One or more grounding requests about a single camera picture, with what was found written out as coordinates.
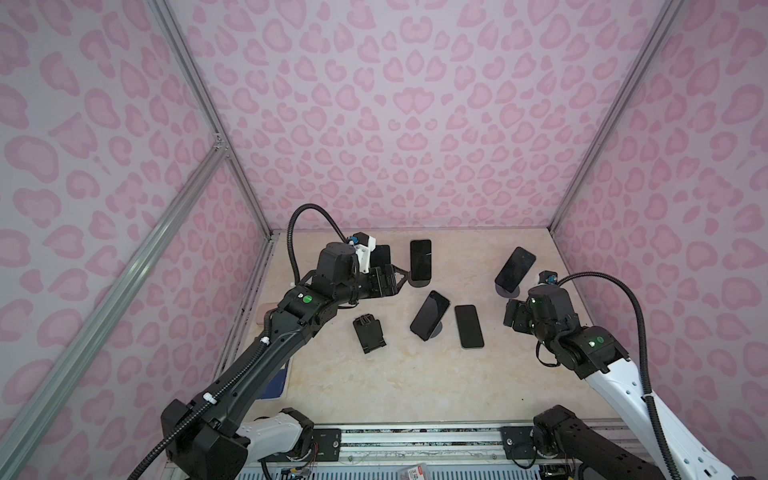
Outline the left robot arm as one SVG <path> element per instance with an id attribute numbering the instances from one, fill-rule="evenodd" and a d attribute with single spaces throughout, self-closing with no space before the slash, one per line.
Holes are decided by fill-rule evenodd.
<path id="1" fill-rule="evenodd" d="M 172 401 L 161 414 L 163 438 L 147 455 L 164 454 L 191 479 L 234 479 L 253 460 L 309 450 L 312 422 L 294 409 L 243 426 L 252 404 L 290 358 L 343 306 L 397 295 L 407 271 L 393 264 L 362 265 L 364 245 L 331 242 L 317 266 L 299 277 L 264 318 L 262 332 L 234 363 L 190 401 Z"/>

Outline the teal-edged phone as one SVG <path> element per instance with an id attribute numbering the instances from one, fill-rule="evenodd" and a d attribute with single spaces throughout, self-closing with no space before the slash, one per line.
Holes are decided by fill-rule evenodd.
<path id="1" fill-rule="evenodd" d="M 423 341 L 428 341 L 450 307 L 450 300 L 431 291 L 410 324 L 410 331 Z"/>

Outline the purple phone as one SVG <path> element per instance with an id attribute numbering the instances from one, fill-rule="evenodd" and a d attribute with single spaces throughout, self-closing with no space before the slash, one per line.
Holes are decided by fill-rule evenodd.
<path id="1" fill-rule="evenodd" d="M 485 342 L 476 307 L 474 305 L 457 305 L 454 307 L 454 311 L 461 347 L 464 349 L 483 348 Z"/>

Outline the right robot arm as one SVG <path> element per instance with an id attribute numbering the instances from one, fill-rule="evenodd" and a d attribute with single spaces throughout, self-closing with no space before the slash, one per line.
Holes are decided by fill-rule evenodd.
<path id="1" fill-rule="evenodd" d="M 584 326 L 569 293 L 541 284 L 526 300 L 508 302 L 505 325 L 536 338 L 554 364 L 573 372 L 619 415 L 650 459 L 644 461 L 556 405 L 534 418 L 534 449 L 581 461 L 605 479 L 734 479 L 736 473 L 705 447 L 653 392 L 647 375 L 606 329 Z"/>

